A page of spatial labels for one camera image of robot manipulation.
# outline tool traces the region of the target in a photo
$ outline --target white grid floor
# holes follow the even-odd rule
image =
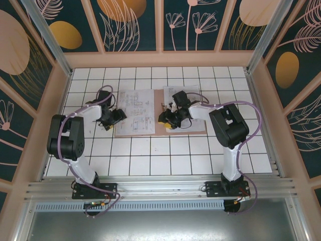
[[[114,94],[122,89],[162,89],[163,86],[198,85],[211,103],[233,100],[253,102],[242,67],[153,67],[75,69],[63,114],[93,100],[103,85]],[[239,105],[252,134],[258,125],[255,111]],[[220,174],[223,148],[211,123],[207,135],[114,138],[113,129],[92,123],[85,130],[85,156],[100,176]],[[244,173],[271,173],[261,132],[243,148]],[[47,177],[72,176],[55,157],[48,161]]]

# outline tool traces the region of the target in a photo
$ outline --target flower illustration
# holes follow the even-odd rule
[[[196,6],[196,5],[209,5],[209,4],[217,4],[221,0],[187,0],[187,3],[190,6]]]
[[[8,101],[6,106],[4,100],[0,100],[0,128],[7,131],[10,129],[10,122],[14,114],[15,105]]]
[[[193,14],[193,24],[196,33],[195,50],[197,50],[197,40],[199,34],[210,33],[217,30],[215,14],[204,13],[200,18],[200,13]]]
[[[168,13],[168,14],[166,14],[166,20],[167,20],[167,22],[168,22],[168,24],[169,24],[169,26],[171,28],[173,47],[174,47],[174,51],[176,51],[175,42],[174,42],[174,35],[173,35],[173,29],[185,26],[186,22],[183,21],[184,18],[182,16],[182,13],[173,14],[173,16],[172,16],[171,13]]]

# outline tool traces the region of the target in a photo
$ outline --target black mounting bracket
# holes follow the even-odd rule
[[[99,183],[95,185],[106,191],[117,192],[117,183]],[[75,183],[72,191],[72,199],[106,199],[106,193],[92,189],[84,184]],[[110,199],[115,199],[115,194],[108,194]]]

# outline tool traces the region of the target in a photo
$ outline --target leaf illustration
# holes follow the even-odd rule
[[[310,25],[302,27],[297,32],[294,40],[288,41],[286,43],[290,42],[293,42],[294,48],[297,52],[312,53],[313,50],[316,49],[319,44],[321,44],[321,25],[318,25],[316,27],[311,27]]]
[[[53,20],[63,8],[62,0],[36,0],[44,19]]]
[[[310,0],[305,9],[304,21],[311,27],[321,24],[321,0]]]

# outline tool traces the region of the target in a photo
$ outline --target purple cable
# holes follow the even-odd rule
[[[221,108],[221,107],[223,107],[225,105],[229,105],[229,104],[247,104],[247,105],[253,107],[255,109],[255,111],[257,112],[257,114],[259,115],[259,126],[257,127],[256,131],[249,138],[247,138],[244,142],[241,143],[241,145],[238,148],[238,152],[236,154],[236,167],[237,167],[237,170],[239,171],[239,173],[241,175],[243,175],[247,180],[249,180],[250,183],[252,183],[252,185],[254,187],[254,190],[255,190],[255,199],[254,199],[253,205],[251,207],[249,207],[245,211],[234,213],[235,215],[239,215],[239,214],[244,214],[244,213],[247,213],[248,211],[250,211],[255,206],[256,201],[257,201],[257,187],[256,187],[255,183],[253,182],[253,180],[251,178],[249,178],[247,175],[245,175],[241,171],[239,158],[240,158],[241,148],[245,145],[245,143],[247,143],[250,139],[252,139],[254,136],[256,136],[256,134],[260,131],[261,126],[262,126],[262,114],[261,114],[260,110],[254,104],[246,102],[246,101],[241,101],[241,100],[231,101],[231,102],[227,102],[227,103],[224,103],[224,104],[215,104],[215,105],[212,105],[212,104],[201,104],[201,105],[202,106],[206,106],[206,107]]]
[[[66,118],[62,121],[61,126],[60,126],[60,129],[59,129],[59,132],[58,132],[58,143],[57,143],[57,146],[58,146],[58,156],[59,156],[59,158],[60,158],[60,160],[61,160],[62,162],[66,163],[66,164],[68,165],[70,171],[72,172],[72,174],[74,174],[74,176],[76,177],[76,179],[79,179],[82,183],[84,183],[85,185],[87,185],[88,187],[90,187],[90,188],[92,188],[92,189],[95,189],[95,190],[97,190],[97,191],[104,192],[104,193],[107,193],[107,194],[114,194],[114,195],[117,196],[116,200],[115,200],[108,208],[106,208],[106,210],[100,212],[99,214],[97,214],[97,215],[95,215],[95,216],[89,216],[88,213],[87,213],[87,210],[88,210],[88,209],[86,208],[85,213],[86,213],[87,217],[91,217],[91,218],[99,217],[99,216],[105,214],[109,209],[111,209],[111,208],[113,207],[113,205],[116,204],[116,202],[119,201],[119,199],[120,199],[120,194],[119,194],[118,192],[112,192],[112,191],[108,191],[108,190],[104,190],[104,189],[95,187],[95,186],[89,184],[88,182],[84,181],[82,178],[80,178],[80,177],[75,173],[75,171],[72,169],[72,166],[69,165],[69,162],[66,161],[66,160],[64,160],[64,158],[63,158],[62,155],[61,155],[61,136],[62,136],[63,128],[64,128],[64,126],[65,126],[65,124],[66,124],[66,122],[67,122],[67,120],[68,120],[69,118],[77,115],[77,113],[79,113],[79,112],[82,111],[82,110],[85,110],[85,109],[87,109],[87,108],[89,108],[89,107],[96,106],[96,105],[99,105],[99,104],[101,104],[101,103],[104,103],[105,101],[107,101],[107,100],[112,96],[112,92],[113,92],[112,86],[110,86],[110,85],[105,85],[105,86],[101,87],[101,88],[97,91],[96,99],[98,98],[99,91],[102,90],[102,89],[105,88],[105,87],[110,87],[110,88],[111,88],[111,91],[110,91],[110,94],[109,94],[108,97],[106,97],[105,99],[103,99],[103,100],[101,100],[101,101],[99,101],[99,102],[96,102],[96,103],[93,103],[93,104],[88,104],[88,105],[86,105],[86,106],[84,106],[84,107],[76,110],[75,112],[69,114],[68,116],[66,116]]]

